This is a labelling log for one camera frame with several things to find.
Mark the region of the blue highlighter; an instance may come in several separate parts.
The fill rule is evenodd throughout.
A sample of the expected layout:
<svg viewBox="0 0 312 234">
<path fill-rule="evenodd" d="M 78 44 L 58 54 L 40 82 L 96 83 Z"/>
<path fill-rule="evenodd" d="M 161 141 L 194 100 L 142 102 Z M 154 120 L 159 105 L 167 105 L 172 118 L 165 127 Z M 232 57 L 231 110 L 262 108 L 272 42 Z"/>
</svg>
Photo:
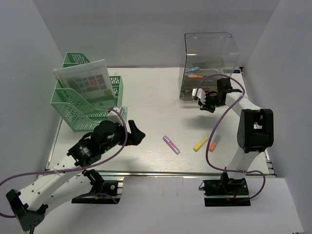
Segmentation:
<svg viewBox="0 0 312 234">
<path fill-rule="evenodd" d="M 199 70 L 200 70 L 200 68 L 197 66 L 197 67 L 192 67 L 192 68 L 186 69 L 185 72 L 191 73 L 191 72 L 197 72 Z"/>
</svg>

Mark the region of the document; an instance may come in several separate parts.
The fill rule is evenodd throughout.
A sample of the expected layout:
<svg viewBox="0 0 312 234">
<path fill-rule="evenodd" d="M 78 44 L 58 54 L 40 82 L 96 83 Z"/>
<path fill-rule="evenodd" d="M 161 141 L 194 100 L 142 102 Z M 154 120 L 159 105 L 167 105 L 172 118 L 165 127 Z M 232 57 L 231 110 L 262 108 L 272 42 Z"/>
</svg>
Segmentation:
<svg viewBox="0 0 312 234">
<path fill-rule="evenodd" d="M 63 88 L 71 88 L 89 103 L 116 100 L 104 59 L 53 70 Z"/>
</svg>

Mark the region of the purple highlighter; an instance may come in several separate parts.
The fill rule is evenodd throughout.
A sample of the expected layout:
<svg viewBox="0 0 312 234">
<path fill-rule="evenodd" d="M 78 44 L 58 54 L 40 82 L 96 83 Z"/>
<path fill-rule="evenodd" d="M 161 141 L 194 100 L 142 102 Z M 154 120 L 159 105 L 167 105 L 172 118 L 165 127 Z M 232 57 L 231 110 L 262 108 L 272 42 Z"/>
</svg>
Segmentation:
<svg viewBox="0 0 312 234">
<path fill-rule="evenodd" d="M 162 138 L 164 140 L 164 142 L 170 147 L 170 149 L 176 154 L 180 154 L 180 150 L 178 149 L 178 147 L 169 139 L 168 136 L 163 136 Z"/>
</svg>

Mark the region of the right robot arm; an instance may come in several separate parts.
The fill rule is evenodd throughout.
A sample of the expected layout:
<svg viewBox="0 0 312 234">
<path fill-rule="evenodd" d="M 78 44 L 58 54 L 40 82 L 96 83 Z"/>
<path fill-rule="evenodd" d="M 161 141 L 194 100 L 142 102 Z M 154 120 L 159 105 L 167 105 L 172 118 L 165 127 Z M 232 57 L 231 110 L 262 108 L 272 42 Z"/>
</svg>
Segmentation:
<svg viewBox="0 0 312 234">
<path fill-rule="evenodd" d="M 213 113 L 217 107 L 227 107 L 215 127 L 219 126 L 229 111 L 234 111 L 239 117 L 236 137 L 238 149 L 231 163 L 220 169 L 220 188 L 228 195 L 242 184 L 254 159 L 274 142 L 273 111 L 250 102 L 242 85 L 238 89 L 232 87 L 233 80 L 230 76 L 222 75 L 217 80 L 216 91 L 207 93 L 200 86 L 192 90 L 192 97 L 198 100 L 201 110 Z"/>
</svg>

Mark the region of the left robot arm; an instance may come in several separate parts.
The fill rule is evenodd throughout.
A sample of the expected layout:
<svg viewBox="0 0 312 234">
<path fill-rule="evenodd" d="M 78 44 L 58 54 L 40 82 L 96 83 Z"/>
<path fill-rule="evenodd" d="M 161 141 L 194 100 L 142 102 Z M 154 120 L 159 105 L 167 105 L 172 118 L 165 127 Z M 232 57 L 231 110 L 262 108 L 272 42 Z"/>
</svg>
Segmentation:
<svg viewBox="0 0 312 234">
<path fill-rule="evenodd" d="M 109 120 L 102 121 L 92 132 L 86 133 L 67 155 L 31 185 L 6 194 L 11 210 L 21 229 L 32 231 L 45 216 L 59 205 L 81 195 L 97 195 L 110 187 L 95 169 L 87 169 L 116 145 L 137 146 L 145 138 L 133 120 L 130 132 L 124 125 Z"/>
</svg>

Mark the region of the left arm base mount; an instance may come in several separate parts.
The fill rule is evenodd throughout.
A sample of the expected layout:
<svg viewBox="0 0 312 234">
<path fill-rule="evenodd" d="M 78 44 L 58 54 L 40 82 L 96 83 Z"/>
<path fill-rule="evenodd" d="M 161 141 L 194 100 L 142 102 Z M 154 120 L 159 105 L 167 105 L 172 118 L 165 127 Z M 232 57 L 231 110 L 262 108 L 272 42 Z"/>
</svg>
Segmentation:
<svg viewBox="0 0 312 234">
<path fill-rule="evenodd" d="M 104 178 L 102 191 L 98 195 L 79 196 L 71 200 L 73 204 L 112 204 L 117 205 L 121 199 L 123 178 Z"/>
</svg>

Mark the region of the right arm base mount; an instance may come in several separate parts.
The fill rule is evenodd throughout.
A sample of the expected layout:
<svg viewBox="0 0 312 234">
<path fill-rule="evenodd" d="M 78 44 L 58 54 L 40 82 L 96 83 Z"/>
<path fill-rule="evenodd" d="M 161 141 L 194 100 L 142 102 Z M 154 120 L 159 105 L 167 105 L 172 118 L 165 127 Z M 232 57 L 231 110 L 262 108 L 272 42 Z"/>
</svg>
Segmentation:
<svg viewBox="0 0 312 234">
<path fill-rule="evenodd" d="M 204 180 L 200 186 L 204 191 L 205 207 L 249 207 L 251 205 L 246 179 Z"/>
</svg>

